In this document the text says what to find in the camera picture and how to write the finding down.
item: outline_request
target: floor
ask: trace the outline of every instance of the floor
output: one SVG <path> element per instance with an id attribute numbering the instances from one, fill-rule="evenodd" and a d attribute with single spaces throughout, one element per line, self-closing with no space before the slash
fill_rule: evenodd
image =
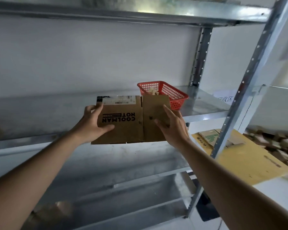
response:
<path id="1" fill-rule="evenodd" d="M 193 211 L 192 215 L 188 219 L 177 219 L 169 223 L 160 224 L 149 230 L 219 230 L 221 225 L 221 218 L 216 218 L 207 222 L 203 222 L 196 210 Z"/>

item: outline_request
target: red mesh basket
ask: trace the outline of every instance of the red mesh basket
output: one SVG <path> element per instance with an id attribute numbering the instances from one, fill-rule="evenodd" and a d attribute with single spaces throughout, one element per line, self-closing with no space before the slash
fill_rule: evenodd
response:
<path id="1" fill-rule="evenodd" d="M 156 88 L 159 94 L 165 94 L 169 96 L 169 102 L 171 103 L 171 108 L 173 110 L 179 110 L 183 102 L 189 98 L 186 93 L 181 92 L 179 89 L 171 86 L 164 81 L 150 81 L 138 83 L 141 95 L 150 94 L 148 92 L 149 88 L 153 86 Z"/>

